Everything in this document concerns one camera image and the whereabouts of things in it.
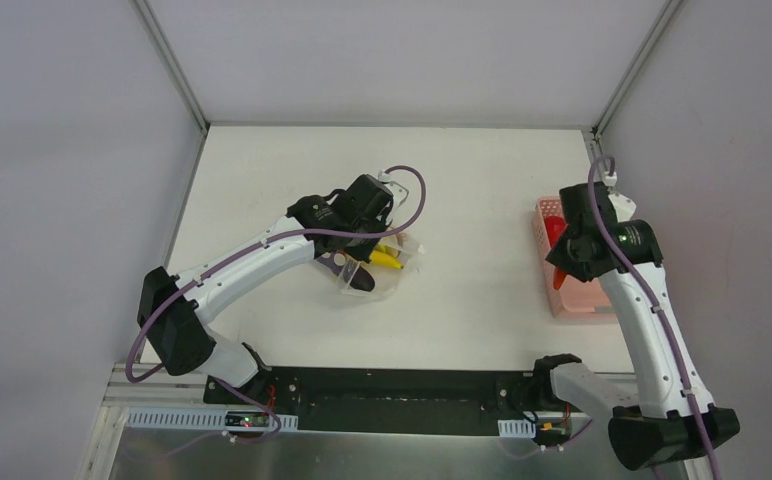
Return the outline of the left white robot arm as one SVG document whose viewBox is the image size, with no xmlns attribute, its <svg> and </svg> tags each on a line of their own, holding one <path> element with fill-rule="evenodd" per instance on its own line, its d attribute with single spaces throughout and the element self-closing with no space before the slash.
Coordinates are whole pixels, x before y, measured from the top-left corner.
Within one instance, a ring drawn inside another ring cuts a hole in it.
<svg viewBox="0 0 772 480">
<path fill-rule="evenodd" d="M 255 353 L 213 331 L 230 305 L 273 277 L 326 253 L 370 257 L 406 190 L 388 174 L 363 174 L 345 189 L 308 195 L 259 235 L 224 256 L 177 274 L 157 267 L 143 279 L 137 322 L 171 376 L 203 372 L 243 404 L 267 390 Z"/>
</svg>

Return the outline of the red toy tomato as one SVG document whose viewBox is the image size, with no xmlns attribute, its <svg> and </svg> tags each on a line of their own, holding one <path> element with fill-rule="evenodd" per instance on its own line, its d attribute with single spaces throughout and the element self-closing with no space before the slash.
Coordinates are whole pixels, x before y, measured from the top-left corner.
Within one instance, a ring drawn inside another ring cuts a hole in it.
<svg viewBox="0 0 772 480">
<path fill-rule="evenodd" d="M 564 233 L 567 223 L 561 216 L 550 215 L 543 219 L 543 224 L 547 234 L 549 249 L 552 250 Z"/>
</svg>

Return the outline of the purple toy eggplant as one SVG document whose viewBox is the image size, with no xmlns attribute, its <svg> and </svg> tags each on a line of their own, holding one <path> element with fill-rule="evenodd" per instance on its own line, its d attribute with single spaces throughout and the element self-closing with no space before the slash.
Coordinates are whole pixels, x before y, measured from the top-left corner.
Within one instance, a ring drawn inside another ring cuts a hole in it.
<svg viewBox="0 0 772 480">
<path fill-rule="evenodd" d="M 374 277 L 358 261 L 349 259 L 342 252 L 324 254 L 315 261 L 327 268 L 344 288 L 371 293 L 376 287 Z"/>
</svg>

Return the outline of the yellow toy banana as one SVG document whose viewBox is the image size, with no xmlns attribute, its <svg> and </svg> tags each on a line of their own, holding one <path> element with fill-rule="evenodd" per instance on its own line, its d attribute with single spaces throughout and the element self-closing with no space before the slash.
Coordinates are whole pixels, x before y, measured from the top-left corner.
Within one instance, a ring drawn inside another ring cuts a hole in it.
<svg viewBox="0 0 772 480">
<path fill-rule="evenodd" d="M 395 256 L 390 255 L 388 252 L 377 249 L 371 252 L 368 262 L 372 265 L 384 268 L 397 270 L 402 270 L 404 268 L 403 263 Z"/>
</svg>

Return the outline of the orange toy carrot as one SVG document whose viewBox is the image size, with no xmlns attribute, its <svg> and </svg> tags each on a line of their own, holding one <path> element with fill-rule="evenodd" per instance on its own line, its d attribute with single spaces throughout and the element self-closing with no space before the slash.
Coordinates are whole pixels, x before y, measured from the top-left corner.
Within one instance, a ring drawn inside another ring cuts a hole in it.
<svg viewBox="0 0 772 480">
<path fill-rule="evenodd" d="M 559 267 L 555 267 L 552 276 L 552 288 L 559 291 L 564 285 L 568 274 Z"/>
</svg>

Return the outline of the polka dot zip bag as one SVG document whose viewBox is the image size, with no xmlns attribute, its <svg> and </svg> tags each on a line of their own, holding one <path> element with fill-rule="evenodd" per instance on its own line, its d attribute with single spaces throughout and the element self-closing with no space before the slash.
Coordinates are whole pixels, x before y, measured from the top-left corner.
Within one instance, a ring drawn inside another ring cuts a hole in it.
<svg viewBox="0 0 772 480">
<path fill-rule="evenodd" d="M 340 294 L 367 301 L 382 300 L 395 293 L 401 280 L 405 276 L 419 270 L 422 263 L 422 256 L 425 254 L 425 247 L 416 238 L 409 233 L 404 232 L 380 239 L 375 246 L 375 249 L 388 252 L 390 255 L 395 256 L 403 263 L 404 268 L 402 270 L 390 269 L 375 266 L 369 262 L 358 261 L 360 266 L 365 268 L 376 281 L 376 287 L 371 293 L 352 291 L 344 288 L 327 268 L 319 265 L 315 260 L 314 263 L 318 265 L 323 272 L 328 274 L 328 277 L 335 283 Z M 338 252 L 342 252 L 349 259 L 353 259 L 343 251 Z"/>
</svg>

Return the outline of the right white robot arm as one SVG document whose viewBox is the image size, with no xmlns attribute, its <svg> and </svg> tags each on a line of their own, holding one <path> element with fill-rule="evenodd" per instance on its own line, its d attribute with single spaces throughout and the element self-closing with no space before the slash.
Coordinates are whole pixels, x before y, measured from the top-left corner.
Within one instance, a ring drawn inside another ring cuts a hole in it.
<svg viewBox="0 0 772 480">
<path fill-rule="evenodd" d="M 664 257 L 644 220 L 621 220 L 601 182 L 560 190 L 566 227 L 546 257 L 582 283 L 596 281 L 621 328 L 637 381 L 622 392 L 585 364 L 558 355 L 529 384 L 545 410 L 566 402 L 605 424 L 619 463 L 631 471 L 712 458 L 740 421 L 717 406 L 683 341 L 670 304 Z"/>
</svg>

